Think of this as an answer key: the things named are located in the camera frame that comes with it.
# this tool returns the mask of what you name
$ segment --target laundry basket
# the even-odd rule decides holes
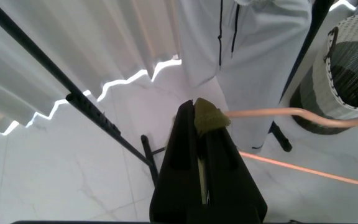
[[[329,119],[358,117],[358,15],[339,22],[329,32],[324,47],[290,100]],[[337,134],[346,128],[327,128],[293,116],[303,128],[316,134]]]

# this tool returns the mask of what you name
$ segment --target woven basket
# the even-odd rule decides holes
[[[290,106],[329,119],[358,117],[358,15],[344,19],[329,32],[324,47],[292,96]],[[296,116],[294,119],[316,134],[346,130],[326,128]]]

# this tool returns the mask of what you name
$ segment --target pink hose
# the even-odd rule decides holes
[[[338,120],[327,119],[301,108],[270,108],[258,110],[227,111],[224,113],[229,118],[242,118],[252,116],[275,116],[275,115],[297,115],[304,119],[332,128],[351,128],[358,126],[358,118]]]

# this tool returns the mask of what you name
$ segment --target black drawstring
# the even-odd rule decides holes
[[[231,43],[231,57],[233,58],[233,51],[234,51],[234,43],[236,41],[236,35],[237,35],[237,23],[239,20],[239,12],[240,12],[240,5],[237,4],[237,8],[236,8],[236,21],[234,23],[234,36],[233,36],[233,41]]]
[[[219,19],[219,69],[221,69],[222,64],[222,12],[223,12],[223,0],[221,0],[221,17]]]

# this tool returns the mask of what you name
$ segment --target curtain fold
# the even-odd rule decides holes
[[[95,97],[103,85],[178,55],[173,1],[0,0],[9,17],[82,90]],[[0,132],[49,115],[68,94],[0,28]]]

